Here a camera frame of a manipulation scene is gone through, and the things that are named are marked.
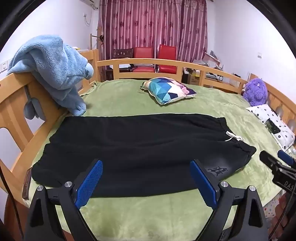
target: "metal bolt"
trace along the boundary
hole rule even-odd
[[[71,187],[71,186],[72,186],[72,182],[69,181],[69,182],[66,182],[66,183],[65,183],[65,187],[69,188],[69,187]]]
[[[42,191],[43,190],[43,186],[42,185],[39,185],[38,187],[37,187],[37,191]]]
[[[226,182],[226,181],[222,181],[220,184],[224,188],[228,187],[228,182]]]
[[[254,186],[249,186],[249,189],[250,189],[252,192],[256,191],[256,188],[255,188]]]

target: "white drawstring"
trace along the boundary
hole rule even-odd
[[[240,137],[240,136],[236,136],[235,134],[229,132],[229,131],[226,131],[226,135],[230,136],[230,138],[226,141],[230,141],[232,138],[235,138],[237,139],[238,141],[244,141],[244,138]]]

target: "bed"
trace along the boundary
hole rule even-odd
[[[177,66],[176,74],[162,73],[120,73],[119,64],[164,64]],[[245,142],[256,147],[249,164],[227,179],[233,187],[246,188],[254,185],[261,198],[262,205],[267,204],[280,191],[272,183],[268,168],[259,161],[259,153],[266,150],[276,156],[279,146],[267,129],[246,107],[249,104],[240,95],[247,82],[237,76],[208,67],[161,59],[116,59],[93,61],[95,69],[113,65],[114,79],[100,82],[97,74],[92,80],[85,81],[79,91],[87,104],[84,116],[131,116],[159,113],[200,113],[214,117],[224,116],[228,126],[236,135],[243,136]],[[140,90],[143,80],[137,78],[170,77],[181,80],[183,68],[201,70],[199,86],[190,87],[197,92],[197,97],[181,100],[167,106],[156,104],[150,95]],[[212,72],[237,81],[237,87],[205,79],[205,73]],[[11,74],[0,81],[0,124],[7,128],[21,154],[11,170],[0,162],[5,178],[14,198],[26,206],[30,205],[38,186],[30,182],[29,200],[22,199],[22,186],[26,171],[41,157],[49,137],[55,133],[65,110],[58,109],[51,97],[31,74]],[[32,133],[23,116],[26,102],[24,86],[29,87],[32,97],[39,99],[47,121]],[[215,86],[238,94],[230,94],[218,89],[205,88]],[[282,106],[283,120],[295,118],[296,105],[274,87],[267,84],[271,107],[275,110]],[[69,232],[61,209],[57,209],[62,228]],[[205,225],[212,210],[208,208],[198,190],[151,197],[130,198],[93,198],[81,213],[95,236],[100,240],[193,240]],[[235,207],[232,209],[226,227],[231,225]]]

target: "white wall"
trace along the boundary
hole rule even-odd
[[[96,35],[99,11],[80,0],[46,0],[36,8],[15,30],[0,52],[0,63],[11,59],[20,46],[30,38],[40,34],[56,34],[70,46],[89,49],[89,35]],[[85,23],[83,13],[87,14]],[[6,71],[0,74],[0,79],[5,77]],[[42,124],[40,119],[28,121],[34,132]],[[11,168],[20,150],[14,143],[6,129],[0,129],[0,159]],[[0,218],[3,220],[6,193],[0,189]]]
[[[207,1],[207,52],[214,50],[216,30],[216,5],[210,0]]]
[[[215,0],[215,12],[214,48],[223,70],[244,79],[251,72],[296,103],[296,59],[272,23],[246,0]]]

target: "pink curtain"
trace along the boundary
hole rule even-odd
[[[192,62],[207,51],[206,0],[101,0],[103,57],[113,49],[176,46],[177,59]]]

